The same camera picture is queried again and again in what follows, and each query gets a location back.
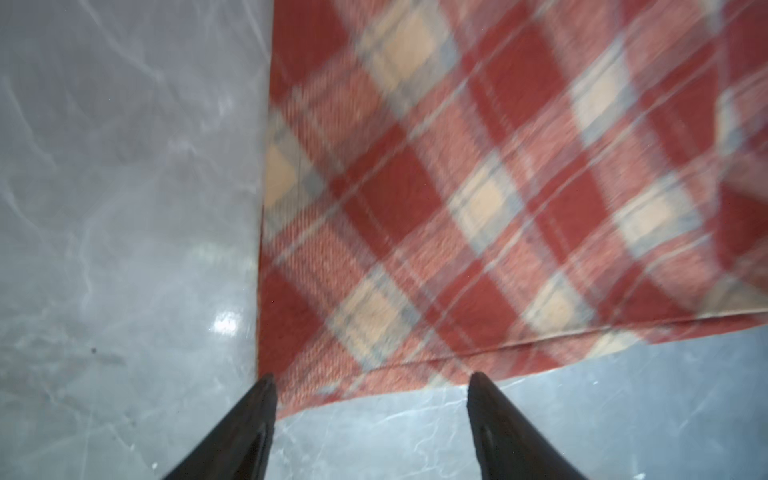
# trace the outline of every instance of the checkered cloth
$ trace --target checkered cloth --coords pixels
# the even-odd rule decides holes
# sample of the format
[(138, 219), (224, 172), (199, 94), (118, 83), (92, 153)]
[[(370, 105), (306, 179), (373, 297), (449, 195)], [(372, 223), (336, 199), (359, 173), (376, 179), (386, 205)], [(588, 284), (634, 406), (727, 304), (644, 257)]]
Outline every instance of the checkered cloth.
[(282, 413), (766, 321), (768, 2), (275, 2)]

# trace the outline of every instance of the red plaid fabric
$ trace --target red plaid fabric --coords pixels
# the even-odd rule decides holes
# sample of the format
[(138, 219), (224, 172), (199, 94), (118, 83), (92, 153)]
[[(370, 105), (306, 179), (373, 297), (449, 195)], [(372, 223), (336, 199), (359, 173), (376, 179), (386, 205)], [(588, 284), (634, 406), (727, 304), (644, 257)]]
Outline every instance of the red plaid fabric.
[(765, 321), (768, 3), (275, 3), (284, 415)]

